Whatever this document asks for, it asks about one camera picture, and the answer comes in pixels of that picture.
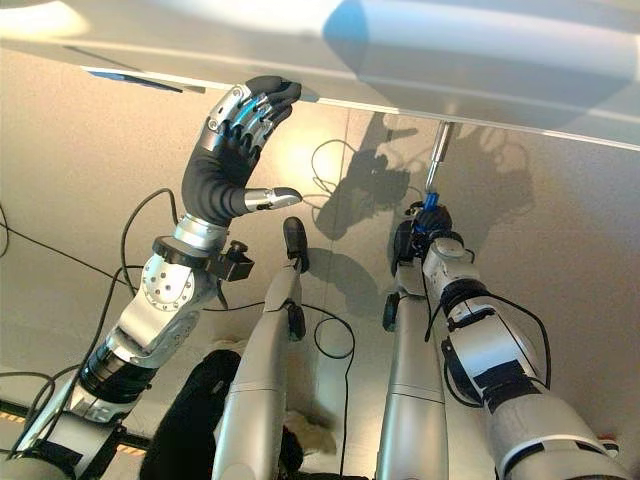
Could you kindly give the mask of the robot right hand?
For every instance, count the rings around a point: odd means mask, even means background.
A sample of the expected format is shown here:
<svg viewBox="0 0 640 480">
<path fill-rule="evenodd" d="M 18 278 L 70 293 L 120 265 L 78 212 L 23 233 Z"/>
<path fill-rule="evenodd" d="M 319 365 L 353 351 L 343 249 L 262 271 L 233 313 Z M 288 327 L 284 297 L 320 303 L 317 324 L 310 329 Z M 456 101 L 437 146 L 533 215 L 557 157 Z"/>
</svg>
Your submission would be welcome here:
<svg viewBox="0 0 640 480">
<path fill-rule="evenodd" d="M 426 251 L 433 240 L 452 230 L 452 219 L 443 205 L 421 208 L 411 222 L 411 246 Z"/>
</svg>

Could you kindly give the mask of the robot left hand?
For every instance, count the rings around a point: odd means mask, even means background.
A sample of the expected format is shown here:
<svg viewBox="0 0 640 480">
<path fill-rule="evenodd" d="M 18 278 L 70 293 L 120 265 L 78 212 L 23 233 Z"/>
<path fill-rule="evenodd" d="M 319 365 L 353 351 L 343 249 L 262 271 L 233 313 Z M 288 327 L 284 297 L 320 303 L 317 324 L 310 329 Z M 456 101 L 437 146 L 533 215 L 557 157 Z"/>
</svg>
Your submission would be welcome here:
<svg viewBox="0 0 640 480">
<path fill-rule="evenodd" d="M 264 147 L 292 113 L 302 86 L 259 76 L 233 86 L 209 111 L 181 183 L 185 216 L 174 237 L 196 249 L 224 245 L 231 221 L 302 201 L 291 187 L 249 188 Z"/>
</svg>

